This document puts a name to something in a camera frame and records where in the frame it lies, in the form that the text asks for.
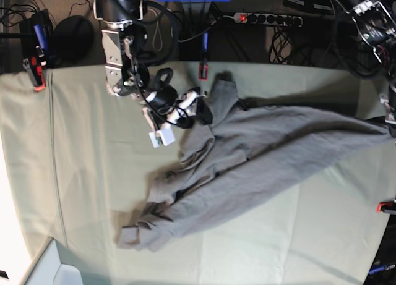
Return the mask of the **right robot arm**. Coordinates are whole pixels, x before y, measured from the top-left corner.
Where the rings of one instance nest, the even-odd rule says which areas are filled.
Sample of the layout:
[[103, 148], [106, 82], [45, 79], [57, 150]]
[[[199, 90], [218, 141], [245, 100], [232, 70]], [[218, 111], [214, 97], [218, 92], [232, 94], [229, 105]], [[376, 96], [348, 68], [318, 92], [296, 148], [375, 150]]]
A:
[[[168, 2], [152, 0], [94, 0], [95, 18], [105, 24], [101, 31], [105, 54], [106, 88], [114, 96], [130, 96], [142, 107], [142, 112], [155, 134], [178, 127], [190, 129], [196, 122], [210, 125], [213, 115], [204, 101], [200, 88], [180, 95], [172, 86], [173, 70], [162, 65], [179, 43], [179, 23], [168, 9]], [[147, 27], [159, 24], [162, 18], [170, 22], [171, 44], [162, 55], [145, 51]], [[160, 70], [150, 75], [149, 67]]]

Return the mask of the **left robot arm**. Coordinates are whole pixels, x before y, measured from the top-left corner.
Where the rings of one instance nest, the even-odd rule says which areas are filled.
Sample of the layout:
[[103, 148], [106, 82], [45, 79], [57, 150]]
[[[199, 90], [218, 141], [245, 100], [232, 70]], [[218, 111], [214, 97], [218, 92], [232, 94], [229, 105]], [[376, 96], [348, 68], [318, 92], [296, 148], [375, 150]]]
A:
[[[377, 75], [386, 78], [388, 92], [380, 97], [385, 107], [384, 122], [395, 133], [395, 0], [334, 0], [342, 9], [334, 19], [332, 41], [337, 57], [355, 77], [370, 80]], [[338, 24], [344, 16], [353, 21], [361, 40], [371, 48], [378, 60], [379, 70], [361, 73], [346, 62], [340, 53], [337, 38]]]

